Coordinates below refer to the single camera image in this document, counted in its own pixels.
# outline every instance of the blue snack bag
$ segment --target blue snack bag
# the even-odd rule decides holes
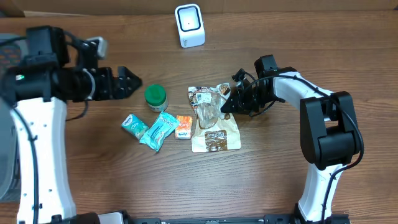
[[[161,112],[154,125],[145,132],[139,142],[148,145],[158,152],[163,145],[164,139],[169,136],[179,124],[180,121],[171,114]]]

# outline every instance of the black mount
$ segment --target black mount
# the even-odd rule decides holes
[[[345,91],[333,93],[331,98],[340,104],[358,126],[351,95]],[[324,119],[338,125],[326,127]],[[325,97],[300,100],[300,145],[305,159],[320,170],[337,164],[349,164],[360,150],[359,139],[346,116]]]
[[[159,218],[131,218],[127,211],[117,211],[123,217],[124,224],[322,224],[321,222],[306,222],[301,216],[298,205],[295,205],[293,214],[265,215],[263,217],[244,218],[189,218],[179,220],[161,220]],[[348,215],[332,214],[325,220],[326,224],[349,224]],[[100,224],[98,215],[87,213],[77,215],[71,219],[62,220],[54,216],[51,224]]]
[[[108,67],[98,68],[100,43],[92,40],[65,40],[61,28],[43,26],[26,31],[29,54],[19,66],[9,68],[1,80],[3,97],[13,105],[20,100],[57,97],[72,100],[118,100],[127,98],[142,81],[126,67],[113,77]],[[76,67],[70,62],[67,44],[78,50]]]

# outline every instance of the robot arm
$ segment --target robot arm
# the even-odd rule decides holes
[[[278,68],[272,55],[255,63],[258,80],[250,83],[250,74],[243,69],[233,76],[237,89],[221,108],[223,113],[243,113],[249,116],[263,114],[259,108],[272,101],[288,102],[300,111],[300,145],[308,161],[305,189],[298,201],[297,218],[301,224],[322,221],[331,217],[331,201],[341,172],[335,176],[328,192],[330,177],[351,162],[359,152],[359,139],[353,125],[343,116],[335,102],[352,118],[356,117],[351,96],[347,92],[333,93],[306,81],[296,69]],[[326,127],[325,121],[338,121],[337,126]]]
[[[18,67],[9,68],[1,80],[2,97],[14,107],[11,115],[18,133],[21,164],[18,223],[35,223],[35,216],[37,223],[100,222],[101,217],[96,214],[76,215],[70,193],[64,140],[67,100],[123,99],[142,85],[141,79],[126,67],[119,67],[117,78],[110,68],[98,68],[98,60],[104,59],[106,53],[106,41],[101,37],[80,40],[69,34],[72,42],[68,43],[65,34],[68,32],[49,26],[27,29],[29,54]],[[67,44],[79,53],[73,68],[64,68],[69,62]],[[34,154],[27,128],[33,135]]]
[[[283,75],[300,78],[305,80],[299,72],[287,72]],[[320,91],[331,95],[332,91],[321,89],[314,84],[310,83]],[[309,89],[308,86],[304,85],[298,80],[291,78],[274,78],[273,79],[274,94],[280,99],[284,99],[286,102],[294,106],[296,109],[300,109],[300,100],[306,98],[322,98],[323,96],[319,93],[315,93]],[[324,117],[324,121],[329,121],[328,116]],[[323,199],[325,198],[328,182],[332,173],[342,168],[342,164],[326,167],[325,170],[320,170],[315,164],[308,164],[307,179],[305,181],[304,193],[298,201],[298,209],[300,210],[303,219],[308,222],[319,222],[322,219],[322,205]],[[333,181],[330,193],[328,196],[325,218],[331,216],[331,201],[336,191],[337,183],[340,178],[340,172],[336,179]]]

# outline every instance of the small orange package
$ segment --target small orange package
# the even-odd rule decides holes
[[[192,117],[177,115],[180,125],[175,129],[176,139],[191,139]]]

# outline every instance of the small white box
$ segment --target small white box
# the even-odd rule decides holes
[[[186,4],[175,9],[181,47],[195,47],[205,43],[205,27],[197,4]]]

